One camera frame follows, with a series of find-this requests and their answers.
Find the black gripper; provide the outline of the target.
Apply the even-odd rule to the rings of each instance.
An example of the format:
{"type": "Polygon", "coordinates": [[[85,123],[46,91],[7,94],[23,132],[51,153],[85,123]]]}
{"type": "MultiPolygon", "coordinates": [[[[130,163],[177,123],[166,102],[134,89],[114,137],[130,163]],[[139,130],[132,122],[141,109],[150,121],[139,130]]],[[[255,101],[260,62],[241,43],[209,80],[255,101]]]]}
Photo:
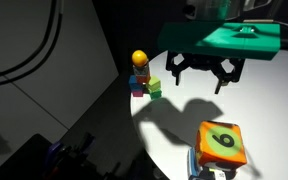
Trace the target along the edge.
{"type": "Polygon", "coordinates": [[[227,86],[229,82],[238,82],[240,80],[245,63],[244,59],[229,58],[229,62],[233,66],[233,70],[227,73],[222,66],[222,62],[225,60],[224,57],[181,53],[183,60],[179,64],[175,64],[174,60],[176,56],[178,56],[178,53],[168,51],[166,59],[166,70],[172,72],[172,75],[176,79],[176,86],[179,86],[180,84],[181,72],[186,70],[188,67],[195,70],[211,70],[212,73],[219,79],[215,88],[215,94],[218,94],[220,89],[223,86],[227,86]]]}

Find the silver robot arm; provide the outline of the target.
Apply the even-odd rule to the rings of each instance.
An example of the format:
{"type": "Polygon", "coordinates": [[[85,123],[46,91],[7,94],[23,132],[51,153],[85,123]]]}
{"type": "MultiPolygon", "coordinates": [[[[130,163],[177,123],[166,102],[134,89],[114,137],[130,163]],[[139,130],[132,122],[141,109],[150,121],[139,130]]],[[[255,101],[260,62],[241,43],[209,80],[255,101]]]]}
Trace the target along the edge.
{"type": "Polygon", "coordinates": [[[246,22],[245,0],[187,0],[185,22],[168,22],[158,36],[165,69],[179,78],[192,68],[212,72],[219,88],[240,80],[247,59],[271,60],[281,47],[280,26],[246,22]]]}

